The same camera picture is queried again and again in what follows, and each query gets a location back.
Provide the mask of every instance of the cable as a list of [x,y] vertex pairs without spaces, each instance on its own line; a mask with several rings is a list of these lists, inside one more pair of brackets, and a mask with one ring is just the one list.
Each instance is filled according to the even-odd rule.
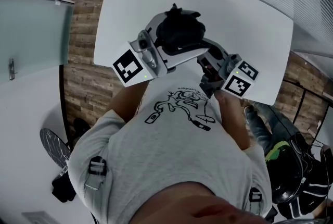
[[327,161],[326,161],[325,153],[323,153],[323,156],[325,158],[325,167],[326,167],[326,174],[327,174],[327,196],[326,196],[326,217],[327,217],[327,202],[328,202],[328,193],[329,193],[329,176],[328,176]]
[[318,141],[317,139],[315,139],[315,138],[312,136],[311,133],[303,133],[303,132],[301,132],[301,133],[302,133],[302,134],[310,134],[310,136],[311,136],[311,138],[312,138],[313,140],[317,141],[318,143],[321,143],[321,144],[325,145],[325,143],[322,143],[321,141]]
[[[306,151],[306,154],[308,155],[309,158],[313,158],[313,155],[311,153],[311,155],[309,155],[309,149],[311,148],[311,145],[308,146],[308,150]],[[311,170],[313,169],[313,163],[311,162],[311,169],[309,170],[309,173],[311,172]]]
[[271,109],[271,107],[269,105],[267,105],[268,108],[273,112],[273,114],[275,115],[275,117],[277,118],[277,120],[282,124],[283,127],[285,127],[285,129],[287,130],[287,132],[289,133],[289,135],[291,136],[289,130],[286,128],[286,126],[282,123],[282,121],[277,117],[277,115],[275,114],[274,110]]

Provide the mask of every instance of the door handle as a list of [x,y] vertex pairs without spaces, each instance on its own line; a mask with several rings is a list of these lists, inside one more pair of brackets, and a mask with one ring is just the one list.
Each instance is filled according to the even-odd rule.
[[14,59],[12,58],[9,60],[8,69],[9,69],[9,80],[13,80],[15,78],[15,68],[14,68]]

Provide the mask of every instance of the wood panel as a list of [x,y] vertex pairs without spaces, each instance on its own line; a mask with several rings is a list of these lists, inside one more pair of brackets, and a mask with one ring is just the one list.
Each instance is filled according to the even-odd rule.
[[[91,126],[122,87],[111,68],[93,64],[98,19],[103,0],[73,0],[69,63],[64,67],[65,100],[68,122],[73,133],[73,120],[83,118]],[[316,68],[294,53],[290,53],[285,72],[286,80],[300,82],[305,88],[321,95],[323,90],[333,93],[332,82]],[[283,82],[274,106],[293,121],[303,90]],[[299,112],[296,126],[304,133],[316,131],[326,104],[307,94]]]
[[103,0],[73,0],[69,62],[64,66],[67,118],[73,135],[73,121],[82,118],[93,126],[122,87],[111,68],[94,65],[98,20]]

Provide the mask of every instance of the shoe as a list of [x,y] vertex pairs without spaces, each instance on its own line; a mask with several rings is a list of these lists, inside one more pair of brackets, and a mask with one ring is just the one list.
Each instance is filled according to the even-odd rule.
[[249,112],[252,112],[252,111],[254,111],[254,107],[252,105],[247,105],[246,107],[244,107],[244,115],[245,115],[245,119],[246,119],[247,124],[249,124],[249,122],[248,122],[248,119],[247,119],[246,115]]
[[73,122],[75,133],[75,138],[81,137],[83,134],[85,134],[89,129],[89,124],[84,121],[82,118],[75,118]]

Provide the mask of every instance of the white t-shirt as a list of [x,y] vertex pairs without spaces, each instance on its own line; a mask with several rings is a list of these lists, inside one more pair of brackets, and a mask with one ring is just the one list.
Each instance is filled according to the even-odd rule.
[[[112,110],[76,144],[69,177],[93,215],[102,223],[128,223],[154,194],[188,181],[244,210],[250,210],[250,189],[256,187],[260,215],[266,215],[272,198],[262,147],[241,151],[223,129],[215,103],[195,82],[158,88],[163,92],[146,99],[129,123]],[[95,156],[107,163],[105,177],[88,173]],[[103,181],[98,190],[85,186],[98,177]]]

